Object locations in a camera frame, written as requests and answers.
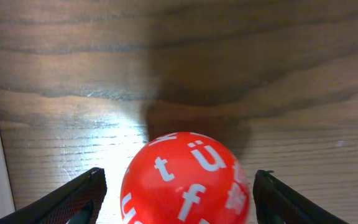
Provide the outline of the red ball with white letters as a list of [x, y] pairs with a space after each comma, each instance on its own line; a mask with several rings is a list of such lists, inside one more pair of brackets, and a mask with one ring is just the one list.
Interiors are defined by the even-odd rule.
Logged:
[[202, 134], [177, 132], [147, 143], [121, 185], [124, 224], [244, 224], [250, 190], [235, 155]]

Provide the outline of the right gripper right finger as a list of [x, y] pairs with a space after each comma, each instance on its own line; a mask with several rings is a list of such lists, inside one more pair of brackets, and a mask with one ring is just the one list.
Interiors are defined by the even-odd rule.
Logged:
[[347, 224], [272, 175], [258, 170], [252, 190], [258, 224]]

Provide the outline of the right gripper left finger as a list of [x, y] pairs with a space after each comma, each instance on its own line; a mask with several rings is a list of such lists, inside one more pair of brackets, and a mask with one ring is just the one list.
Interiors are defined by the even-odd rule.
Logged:
[[0, 224], [95, 224], [106, 192], [104, 169], [94, 167], [38, 201], [0, 218]]

